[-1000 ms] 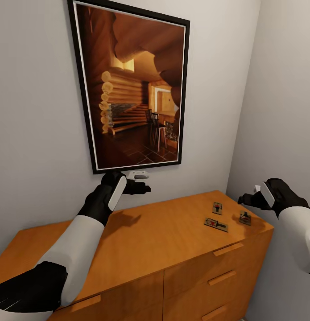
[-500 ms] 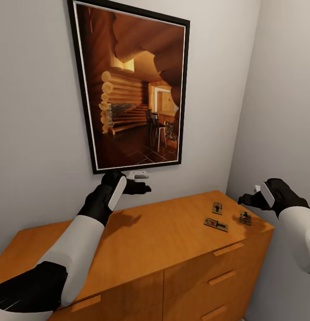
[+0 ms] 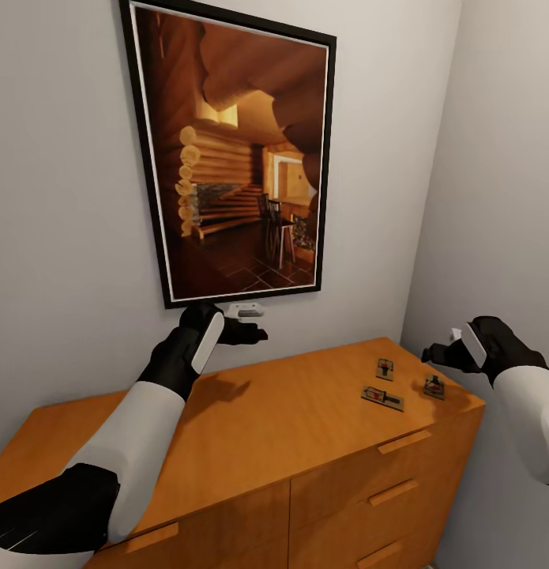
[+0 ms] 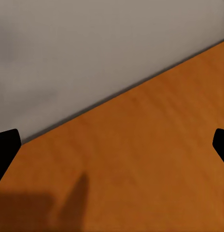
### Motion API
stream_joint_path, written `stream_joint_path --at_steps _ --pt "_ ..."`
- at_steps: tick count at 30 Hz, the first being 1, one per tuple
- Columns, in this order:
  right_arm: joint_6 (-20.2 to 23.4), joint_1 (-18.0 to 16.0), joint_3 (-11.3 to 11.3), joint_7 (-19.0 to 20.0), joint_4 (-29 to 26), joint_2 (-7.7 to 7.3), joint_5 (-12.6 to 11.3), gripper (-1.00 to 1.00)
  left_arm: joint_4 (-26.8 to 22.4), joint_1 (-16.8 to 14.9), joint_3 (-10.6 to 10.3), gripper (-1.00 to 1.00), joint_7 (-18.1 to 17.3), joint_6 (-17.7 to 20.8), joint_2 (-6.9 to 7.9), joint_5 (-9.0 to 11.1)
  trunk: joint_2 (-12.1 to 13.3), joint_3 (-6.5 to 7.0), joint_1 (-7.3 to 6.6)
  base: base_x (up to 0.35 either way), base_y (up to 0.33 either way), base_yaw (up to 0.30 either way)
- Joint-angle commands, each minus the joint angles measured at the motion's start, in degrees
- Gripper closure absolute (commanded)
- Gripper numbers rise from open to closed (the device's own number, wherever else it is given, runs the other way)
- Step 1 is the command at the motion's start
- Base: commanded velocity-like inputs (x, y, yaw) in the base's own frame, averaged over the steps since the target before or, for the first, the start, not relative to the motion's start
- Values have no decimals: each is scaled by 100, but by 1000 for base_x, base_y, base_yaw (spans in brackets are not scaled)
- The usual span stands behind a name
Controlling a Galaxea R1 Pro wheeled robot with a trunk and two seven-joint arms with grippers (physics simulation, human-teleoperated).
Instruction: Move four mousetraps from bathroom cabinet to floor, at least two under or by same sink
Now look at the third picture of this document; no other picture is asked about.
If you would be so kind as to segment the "mousetrap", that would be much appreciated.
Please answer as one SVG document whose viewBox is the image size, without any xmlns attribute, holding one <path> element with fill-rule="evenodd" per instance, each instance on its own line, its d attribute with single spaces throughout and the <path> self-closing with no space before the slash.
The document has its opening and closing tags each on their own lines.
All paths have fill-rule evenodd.
<svg viewBox="0 0 549 569">
<path fill-rule="evenodd" d="M 432 373 L 426 373 L 424 393 L 434 398 L 445 400 L 445 379 Z"/>
<path fill-rule="evenodd" d="M 377 378 L 393 382 L 393 363 L 392 360 L 378 358 Z"/>
<path fill-rule="evenodd" d="M 396 409 L 397 411 L 404 411 L 404 399 L 394 394 L 387 393 L 382 390 L 375 389 L 370 386 L 363 387 L 361 398 L 368 401 Z"/>
</svg>

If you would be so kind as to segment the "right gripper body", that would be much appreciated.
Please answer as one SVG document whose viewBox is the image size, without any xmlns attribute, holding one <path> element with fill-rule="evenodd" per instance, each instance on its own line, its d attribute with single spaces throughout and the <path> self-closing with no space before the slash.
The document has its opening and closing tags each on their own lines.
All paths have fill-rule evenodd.
<svg viewBox="0 0 549 569">
<path fill-rule="evenodd" d="M 454 348 L 455 342 L 452 342 L 450 345 L 434 343 L 431 346 L 431 362 L 467 372 L 482 373 L 475 360 L 470 362 L 470 360 L 462 359 L 462 357 L 457 354 L 456 348 Z"/>
</svg>

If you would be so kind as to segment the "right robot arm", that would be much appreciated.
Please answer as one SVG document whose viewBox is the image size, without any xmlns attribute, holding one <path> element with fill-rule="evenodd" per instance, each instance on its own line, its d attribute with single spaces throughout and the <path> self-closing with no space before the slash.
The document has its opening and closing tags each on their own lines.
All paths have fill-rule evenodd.
<svg viewBox="0 0 549 569">
<path fill-rule="evenodd" d="M 549 367 L 496 317 L 453 328 L 450 345 L 434 343 L 421 362 L 484 372 L 502 406 L 528 473 L 549 485 Z"/>
</svg>

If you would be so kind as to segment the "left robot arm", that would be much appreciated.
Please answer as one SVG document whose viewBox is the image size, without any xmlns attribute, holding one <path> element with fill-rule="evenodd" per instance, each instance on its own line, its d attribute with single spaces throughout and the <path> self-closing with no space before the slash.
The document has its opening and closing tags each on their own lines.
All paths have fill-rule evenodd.
<svg viewBox="0 0 549 569">
<path fill-rule="evenodd" d="M 96 434 L 59 477 L 0 503 L 0 569 L 82 569 L 141 521 L 192 384 L 217 343 L 266 341 L 258 303 L 194 301 L 179 326 Z"/>
</svg>

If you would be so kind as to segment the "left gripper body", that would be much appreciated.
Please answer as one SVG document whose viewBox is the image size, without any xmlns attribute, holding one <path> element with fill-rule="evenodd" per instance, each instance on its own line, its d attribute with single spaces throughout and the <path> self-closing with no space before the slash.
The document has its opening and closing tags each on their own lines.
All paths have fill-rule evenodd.
<svg viewBox="0 0 549 569">
<path fill-rule="evenodd" d="M 233 318 L 230 319 L 233 322 L 233 334 L 231 335 L 230 340 L 225 341 L 225 344 L 228 345 L 238 345 L 238 344 L 246 344 L 252 345 L 257 344 L 259 340 L 257 340 L 257 331 L 258 324 L 256 322 L 238 322 Z"/>
</svg>

